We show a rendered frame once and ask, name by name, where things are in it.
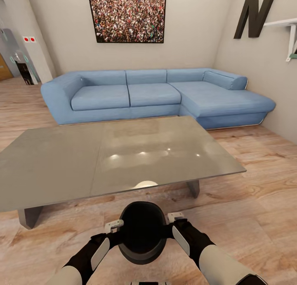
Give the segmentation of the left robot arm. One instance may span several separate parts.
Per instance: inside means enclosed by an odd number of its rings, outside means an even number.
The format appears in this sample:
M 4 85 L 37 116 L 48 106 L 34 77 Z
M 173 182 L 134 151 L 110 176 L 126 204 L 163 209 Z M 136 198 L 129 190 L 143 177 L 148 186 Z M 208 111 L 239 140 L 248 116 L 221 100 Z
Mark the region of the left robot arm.
M 107 252 L 126 239 L 126 232 L 113 233 L 112 230 L 123 225 L 123 220 L 106 223 L 105 233 L 92 236 L 88 244 L 43 285 L 86 285 Z

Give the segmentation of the cauldron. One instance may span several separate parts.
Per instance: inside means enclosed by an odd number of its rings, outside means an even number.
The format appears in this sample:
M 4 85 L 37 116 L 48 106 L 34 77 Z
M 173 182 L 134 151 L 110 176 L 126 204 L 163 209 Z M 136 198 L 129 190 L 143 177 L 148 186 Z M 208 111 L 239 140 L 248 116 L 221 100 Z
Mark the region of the cauldron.
M 160 227 L 167 223 L 158 205 L 146 201 L 132 202 L 119 219 L 124 221 L 124 225 L 117 231 L 127 234 L 123 243 L 118 245 L 123 256 L 137 265 L 146 265 L 157 259 L 167 241 L 160 233 Z

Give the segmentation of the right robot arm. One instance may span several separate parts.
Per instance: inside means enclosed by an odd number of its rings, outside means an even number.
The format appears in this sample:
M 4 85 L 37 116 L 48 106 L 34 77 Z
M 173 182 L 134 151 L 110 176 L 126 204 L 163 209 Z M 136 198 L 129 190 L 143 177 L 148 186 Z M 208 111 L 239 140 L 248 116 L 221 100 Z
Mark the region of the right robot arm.
M 184 219 L 182 213 L 168 213 L 167 219 L 168 224 L 160 227 L 162 239 L 175 239 L 194 260 L 209 285 L 270 285 L 254 270 L 216 246 L 207 234 Z

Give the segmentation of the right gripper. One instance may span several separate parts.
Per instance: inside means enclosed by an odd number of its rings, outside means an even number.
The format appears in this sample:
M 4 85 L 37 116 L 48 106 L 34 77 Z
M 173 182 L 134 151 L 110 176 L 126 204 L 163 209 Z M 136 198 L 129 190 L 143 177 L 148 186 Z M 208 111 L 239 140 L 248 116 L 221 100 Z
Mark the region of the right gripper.
M 173 225 L 173 223 L 167 224 L 167 225 L 164 225 L 164 226 L 160 227 L 160 233 L 161 233 L 162 239 L 165 239 L 165 238 L 174 239 L 174 237 L 173 237 L 173 235 L 171 233 L 172 225 Z

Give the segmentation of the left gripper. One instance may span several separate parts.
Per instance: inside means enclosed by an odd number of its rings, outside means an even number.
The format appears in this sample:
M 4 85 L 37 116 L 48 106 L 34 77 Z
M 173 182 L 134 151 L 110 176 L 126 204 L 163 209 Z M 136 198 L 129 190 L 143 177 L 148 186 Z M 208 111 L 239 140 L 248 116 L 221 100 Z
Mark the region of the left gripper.
M 112 239 L 112 246 L 110 247 L 110 249 L 114 246 L 122 244 L 127 236 L 126 232 L 122 233 L 121 231 L 117 231 L 115 233 L 108 233 L 107 235 L 109 235 Z

